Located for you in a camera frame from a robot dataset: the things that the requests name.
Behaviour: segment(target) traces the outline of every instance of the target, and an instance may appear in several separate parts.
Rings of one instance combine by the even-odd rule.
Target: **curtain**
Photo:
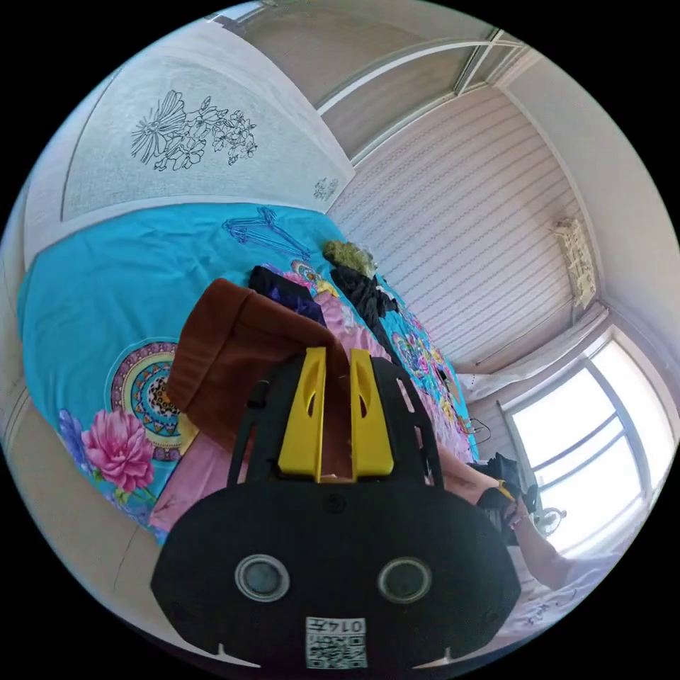
[[[498,390],[528,380],[549,368],[588,337],[606,318],[609,309],[595,302],[569,329],[556,338],[495,373],[457,373],[463,397],[469,404],[498,392]]]

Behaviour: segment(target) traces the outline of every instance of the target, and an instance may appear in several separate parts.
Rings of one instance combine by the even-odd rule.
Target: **sticker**
[[[307,668],[367,668],[366,619],[306,619]]]

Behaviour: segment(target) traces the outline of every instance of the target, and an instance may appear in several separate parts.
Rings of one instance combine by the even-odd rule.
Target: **flower illustration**
[[[217,106],[210,106],[210,97],[206,97],[198,111],[186,114],[188,135],[194,139],[203,139],[220,120],[220,112]]]
[[[248,135],[248,139],[244,142],[243,144],[243,149],[241,149],[241,158],[252,158],[255,149],[257,149],[257,146],[255,144],[255,140],[253,139],[253,135]]]
[[[81,435],[85,455],[101,476],[124,492],[148,487],[154,479],[153,444],[131,413],[101,410]]]
[[[71,456],[73,456],[76,465],[83,472],[91,474],[92,468],[85,456],[85,446],[81,438],[83,429],[80,421],[66,410],[59,411],[59,432],[61,432],[66,447]]]
[[[163,104],[137,124],[132,134],[132,156],[142,153],[145,164],[152,157],[158,158],[154,163],[158,172],[167,170],[170,162],[173,170],[188,169],[201,161],[212,133],[213,151],[228,149],[230,166],[239,159],[252,158],[257,144],[251,131],[257,126],[243,111],[229,115],[228,109],[218,109],[210,102],[211,97],[206,97],[199,109],[186,113],[182,93],[170,90]]]
[[[328,200],[331,198],[331,196],[333,196],[338,188],[338,181],[336,179],[332,179],[329,183],[327,182],[328,178],[324,177],[314,185],[314,198]]]
[[[203,158],[205,140],[197,140],[194,137],[178,137],[177,140],[168,153],[168,160],[174,161],[173,170],[191,168]]]
[[[153,156],[165,153],[168,141],[181,132],[185,117],[182,93],[170,90],[163,104],[158,102],[156,110],[137,124],[132,133],[132,155],[141,152],[142,163],[148,163]]]

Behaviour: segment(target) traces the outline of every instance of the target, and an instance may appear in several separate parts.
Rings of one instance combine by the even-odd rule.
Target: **pink peony print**
[[[142,423],[131,413],[100,411],[81,437],[85,455],[107,482],[133,492],[153,481],[154,446]]]

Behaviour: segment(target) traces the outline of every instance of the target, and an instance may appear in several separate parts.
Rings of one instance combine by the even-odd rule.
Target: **brown towel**
[[[322,346],[327,348],[322,474],[351,477],[345,350],[321,324],[253,290],[221,278],[208,286],[182,329],[167,395],[199,430],[231,452],[258,380],[274,364]]]

